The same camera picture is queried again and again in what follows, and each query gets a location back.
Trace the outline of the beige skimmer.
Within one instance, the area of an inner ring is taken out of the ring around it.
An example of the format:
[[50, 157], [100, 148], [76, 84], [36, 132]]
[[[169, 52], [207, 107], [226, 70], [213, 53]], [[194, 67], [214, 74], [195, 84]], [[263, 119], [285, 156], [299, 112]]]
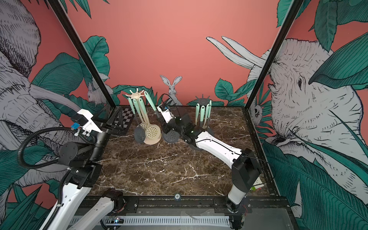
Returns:
[[161, 129], [159, 128], [158, 125], [151, 124], [149, 122], [146, 107], [141, 97], [139, 98], [139, 106], [140, 106], [140, 111], [141, 111], [144, 123], [147, 124], [147, 128], [145, 130], [146, 138], [145, 138], [144, 143], [147, 145], [154, 145], [158, 143], [162, 137]]
[[195, 125], [197, 125], [198, 124], [198, 115], [199, 115], [199, 110], [200, 110], [200, 104], [199, 103], [197, 103], [196, 104], [196, 106], [195, 106]]
[[135, 108], [136, 108], [136, 110], [137, 110], [137, 112], [139, 114], [139, 117], [140, 117], [140, 120], [141, 120], [141, 124], [140, 125], [142, 126], [142, 128], [144, 129], [144, 131], [146, 131], [147, 128], [148, 128], [148, 125], [145, 122], [144, 117], [143, 117], [143, 115], [141, 113], [139, 102], [136, 99], [133, 99], [133, 104], [134, 104], [134, 106], [135, 106]]
[[208, 119], [208, 116], [209, 116], [209, 111], [210, 111], [210, 104], [207, 104], [206, 110], [205, 110], [205, 119], [204, 119], [203, 126], [202, 126], [203, 128], [206, 125], [206, 122], [207, 122], [207, 119]]

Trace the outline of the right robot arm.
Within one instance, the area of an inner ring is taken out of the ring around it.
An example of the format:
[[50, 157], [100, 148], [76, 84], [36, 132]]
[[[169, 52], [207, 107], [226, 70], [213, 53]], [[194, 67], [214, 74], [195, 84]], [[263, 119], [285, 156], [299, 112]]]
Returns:
[[194, 125], [187, 114], [180, 117], [167, 110], [162, 112], [159, 120], [166, 133], [175, 131], [189, 146], [209, 152], [231, 169], [232, 188], [227, 195], [226, 206], [230, 212], [238, 212], [242, 200], [261, 174], [255, 153], [251, 149], [235, 148], [215, 138], [205, 129]]

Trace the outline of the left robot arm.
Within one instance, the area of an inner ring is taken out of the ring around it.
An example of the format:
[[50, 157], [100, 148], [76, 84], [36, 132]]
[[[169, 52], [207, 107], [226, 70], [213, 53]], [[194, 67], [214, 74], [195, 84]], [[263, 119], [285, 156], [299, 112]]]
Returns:
[[[39, 169], [52, 164], [67, 167], [58, 187], [58, 198], [53, 209], [41, 225], [42, 230], [66, 230], [82, 201], [97, 182], [102, 171], [99, 161], [116, 131], [115, 120], [122, 121], [121, 108], [115, 108], [105, 119], [100, 118], [101, 112], [93, 115], [86, 109], [79, 110], [71, 119], [71, 127], [48, 127], [29, 135], [21, 143], [17, 151], [18, 164], [26, 169]], [[29, 142], [43, 133], [67, 131], [82, 139], [79, 142], [65, 143], [56, 160], [41, 164], [28, 164], [24, 160], [24, 151]]]

